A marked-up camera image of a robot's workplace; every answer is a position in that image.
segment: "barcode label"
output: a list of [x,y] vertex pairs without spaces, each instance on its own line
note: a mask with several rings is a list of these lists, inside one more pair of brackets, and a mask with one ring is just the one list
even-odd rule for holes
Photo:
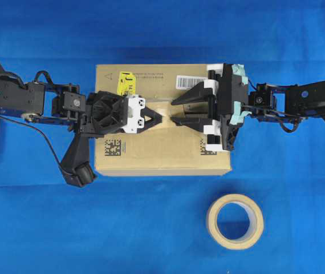
[[185,75],[177,75],[176,76],[176,89],[177,90],[188,90],[194,87],[196,84],[207,80],[207,77],[199,77],[199,76],[185,76]]

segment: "cable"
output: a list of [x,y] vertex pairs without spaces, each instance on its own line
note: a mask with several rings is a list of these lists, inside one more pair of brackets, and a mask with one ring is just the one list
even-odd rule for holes
[[289,129],[289,128],[287,128],[287,127],[284,125],[284,123],[283,123],[282,120],[277,119],[277,121],[279,122],[279,125],[281,126],[281,128],[282,128],[286,133],[292,133],[292,132],[296,131],[297,128],[298,128],[298,126],[299,126],[298,121],[295,121],[295,122],[293,123],[293,128],[292,128],[292,129]]
[[300,116],[300,115],[288,114],[288,113],[285,113],[283,111],[271,110],[269,108],[264,108],[264,107],[256,107],[256,106],[248,106],[248,105],[244,105],[243,107],[254,108],[254,109],[257,109],[257,110],[267,110],[267,111],[271,111],[271,112],[274,112],[276,114],[282,114],[282,115],[285,115],[285,116],[288,116],[288,117],[302,118],[302,116]]
[[3,117],[3,116],[0,116],[0,119],[3,119],[5,121],[11,122],[11,123],[15,123],[15,124],[18,124],[18,125],[21,125],[21,126],[25,126],[25,127],[28,127],[28,128],[32,128],[33,130],[35,130],[38,133],[40,133],[44,137],[44,139],[46,140],[46,143],[48,144],[48,147],[50,148],[50,150],[51,150],[51,152],[52,152],[52,154],[53,154],[53,156],[54,156],[54,158],[55,158],[55,160],[56,160],[59,168],[63,172],[65,172],[67,175],[73,175],[72,173],[69,173],[66,170],[64,170],[64,168],[61,166],[61,163],[60,163],[60,161],[59,161],[59,159],[58,159],[58,157],[56,155],[56,152],[55,152],[54,148],[52,147],[52,144],[51,144],[50,140],[48,139],[48,137],[46,136],[46,134],[42,132],[42,130],[40,130],[40,129],[34,127],[34,126],[31,126],[29,124],[21,123],[19,121],[12,120],[12,119],[9,119],[9,118]]
[[35,76],[35,79],[33,80],[33,82],[36,82],[38,83],[38,78],[41,76],[41,75],[44,75],[44,77],[46,78],[46,81],[47,83],[49,84],[54,84],[52,79],[51,79],[51,76],[50,74],[46,71],[46,70],[40,70],[36,73],[36,76]]
[[24,84],[22,79],[17,74],[15,74],[13,72],[8,72],[8,71],[0,72],[0,77],[3,77],[3,76],[16,79],[18,81],[19,86],[23,89],[26,89],[26,85]]
[[253,83],[251,82],[250,79],[249,79],[249,83],[250,83],[251,87],[252,87],[254,90],[258,91],[258,89],[253,85]]

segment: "blue backdrop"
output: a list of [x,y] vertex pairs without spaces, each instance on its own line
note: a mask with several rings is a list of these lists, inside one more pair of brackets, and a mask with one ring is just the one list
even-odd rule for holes
[[[255,83],[317,82],[325,0],[0,0],[0,62],[25,81],[47,70],[84,94],[108,63],[243,63]],[[39,127],[62,157],[72,134]],[[77,189],[41,136],[1,121],[0,273],[325,273],[325,122],[287,134],[246,119],[235,147],[225,176],[99,176]],[[226,193],[262,208],[264,233],[245,251],[223,249],[205,228]]]

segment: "brown cardboard box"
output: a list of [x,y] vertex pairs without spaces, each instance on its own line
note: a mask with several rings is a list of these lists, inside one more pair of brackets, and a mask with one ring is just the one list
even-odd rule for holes
[[229,152],[205,150],[206,136],[177,127],[171,116],[184,116],[172,99],[187,91],[176,89],[177,76],[207,75],[206,65],[98,65],[96,91],[117,92],[119,73],[136,76],[136,94],[163,116],[162,123],[141,134],[108,134],[96,140],[95,169],[108,176],[222,175],[231,170]]

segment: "tape roll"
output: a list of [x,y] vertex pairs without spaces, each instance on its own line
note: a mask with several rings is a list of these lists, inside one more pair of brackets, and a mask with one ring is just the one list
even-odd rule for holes
[[[227,239],[222,235],[217,224],[217,216],[222,207],[227,204],[237,204],[249,216],[249,228],[238,239]],[[246,249],[254,245],[264,230],[263,215],[258,205],[249,197],[241,194],[228,194],[216,200],[207,212],[207,229],[212,238],[221,246],[228,249]]]

